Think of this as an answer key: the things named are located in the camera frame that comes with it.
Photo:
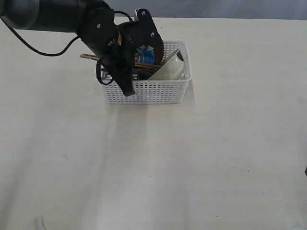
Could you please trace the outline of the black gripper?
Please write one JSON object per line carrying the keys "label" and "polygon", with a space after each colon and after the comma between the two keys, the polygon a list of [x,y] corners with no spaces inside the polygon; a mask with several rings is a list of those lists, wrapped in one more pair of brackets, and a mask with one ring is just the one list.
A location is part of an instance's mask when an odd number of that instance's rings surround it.
{"label": "black gripper", "polygon": [[139,37],[137,24],[98,23],[96,25],[98,61],[96,78],[104,81],[103,71],[115,81],[124,96],[135,94],[133,88],[133,56],[136,50],[135,41]]}

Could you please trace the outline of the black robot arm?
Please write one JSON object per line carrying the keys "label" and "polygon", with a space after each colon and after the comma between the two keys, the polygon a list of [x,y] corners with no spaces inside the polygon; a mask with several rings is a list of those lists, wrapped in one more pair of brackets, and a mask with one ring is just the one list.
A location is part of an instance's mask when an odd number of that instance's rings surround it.
{"label": "black robot arm", "polygon": [[2,0],[0,19],[29,49],[46,57],[63,55],[44,53],[28,44],[16,30],[74,33],[98,58],[96,78],[104,84],[102,72],[110,75],[124,96],[135,94],[132,83],[132,51],[115,24],[115,11],[103,0]]}

